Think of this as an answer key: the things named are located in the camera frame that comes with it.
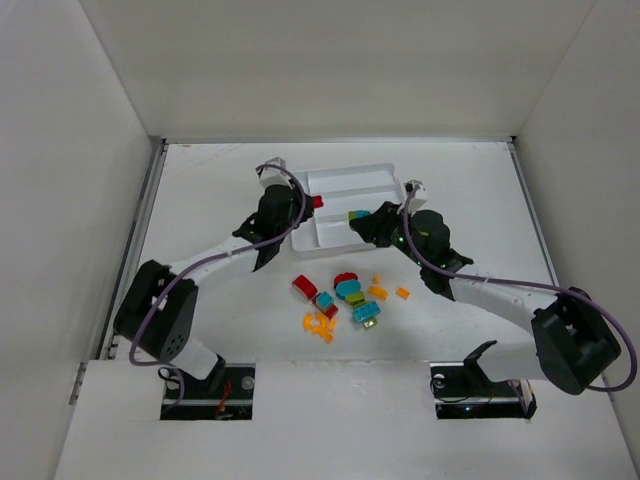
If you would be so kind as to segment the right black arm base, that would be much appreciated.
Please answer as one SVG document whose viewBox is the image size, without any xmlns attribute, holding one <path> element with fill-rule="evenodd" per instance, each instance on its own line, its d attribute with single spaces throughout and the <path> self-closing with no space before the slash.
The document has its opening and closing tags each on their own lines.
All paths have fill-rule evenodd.
<svg viewBox="0 0 640 480">
<path fill-rule="evenodd" d="M 524 380 L 493 382 L 478 365 L 496 343 L 481 344 L 462 361 L 430 364 L 429 388 L 438 420 L 532 419 L 537 401 L 531 384 Z"/>
</svg>

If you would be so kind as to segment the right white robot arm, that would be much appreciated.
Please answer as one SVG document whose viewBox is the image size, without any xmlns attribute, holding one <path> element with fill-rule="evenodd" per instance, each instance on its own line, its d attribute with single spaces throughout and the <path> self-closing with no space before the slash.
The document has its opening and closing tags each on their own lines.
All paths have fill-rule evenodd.
<svg viewBox="0 0 640 480">
<path fill-rule="evenodd" d="M 450 230 L 435 211 L 406 214 L 400 205 L 385 202 L 372 213 L 349 213 L 348 222 L 364 242 L 394 247 L 415 263 L 433 294 L 480 308 L 531 336 L 531 343 L 522 347 L 488 340 L 468 354 L 457 368 L 470 385 L 547 380 L 579 395 L 621 354 L 586 292 L 504 285 L 480 273 L 472 259 L 451 247 Z"/>
</svg>

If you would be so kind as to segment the red round lego brick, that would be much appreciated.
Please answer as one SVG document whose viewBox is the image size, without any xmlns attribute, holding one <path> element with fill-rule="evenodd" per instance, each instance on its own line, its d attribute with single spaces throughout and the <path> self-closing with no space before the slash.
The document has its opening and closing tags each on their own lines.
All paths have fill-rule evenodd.
<svg viewBox="0 0 640 480">
<path fill-rule="evenodd" d="M 337 286 L 342 282 L 357 280 L 357 279 L 358 279 L 358 275 L 355 274 L 354 272 L 343 272 L 341 274 L 338 274 L 334 278 L 334 289 L 337 289 Z"/>
</svg>

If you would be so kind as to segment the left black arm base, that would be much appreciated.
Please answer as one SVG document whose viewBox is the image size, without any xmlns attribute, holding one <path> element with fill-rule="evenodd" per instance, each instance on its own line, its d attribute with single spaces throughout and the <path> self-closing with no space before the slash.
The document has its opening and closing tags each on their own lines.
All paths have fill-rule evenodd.
<svg viewBox="0 0 640 480">
<path fill-rule="evenodd" d="M 223 379 L 209 392 L 195 378 L 183 374 L 183 396 L 177 374 L 165 367 L 158 370 L 164 382 L 160 419 L 165 421 L 249 421 L 253 417 L 256 365 L 228 364 Z"/>
</svg>

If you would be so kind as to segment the red lego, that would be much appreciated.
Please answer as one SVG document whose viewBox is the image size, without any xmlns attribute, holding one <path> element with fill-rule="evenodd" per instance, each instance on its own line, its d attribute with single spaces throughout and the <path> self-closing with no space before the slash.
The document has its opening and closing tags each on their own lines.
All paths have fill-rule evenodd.
<svg viewBox="0 0 640 480">
<path fill-rule="evenodd" d="M 338 307 L 332 301 L 322 302 L 318 298 L 316 298 L 312 301 L 312 304 L 328 319 L 332 319 L 338 312 Z"/>
</svg>

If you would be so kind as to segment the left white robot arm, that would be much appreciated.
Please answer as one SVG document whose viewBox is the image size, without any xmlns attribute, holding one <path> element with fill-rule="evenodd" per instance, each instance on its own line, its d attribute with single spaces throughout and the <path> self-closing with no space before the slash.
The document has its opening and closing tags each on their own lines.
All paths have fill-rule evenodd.
<svg viewBox="0 0 640 480">
<path fill-rule="evenodd" d="M 266 266 L 321 203 L 298 187 L 271 185 L 257 211 L 219 245 L 182 261 L 146 261 L 116 313 L 115 333 L 131 342 L 131 354 L 140 350 L 152 358 L 151 366 L 171 370 L 168 379 L 181 389 L 193 381 L 207 394 L 216 393 L 226 361 L 191 338 L 199 293 Z"/>
</svg>

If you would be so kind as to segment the red sloped lego brick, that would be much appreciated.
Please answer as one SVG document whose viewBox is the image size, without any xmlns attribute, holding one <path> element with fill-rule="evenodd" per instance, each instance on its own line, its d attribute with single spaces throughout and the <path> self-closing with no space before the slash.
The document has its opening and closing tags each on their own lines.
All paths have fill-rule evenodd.
<svg viewBox="0 0 640 480">
<path fill-rule="evenodd" d="M 297 276 L 292 286 L 306 301 L 312 301 L 318 294 L 317 287 L 305 275 Z"/>
</svg>

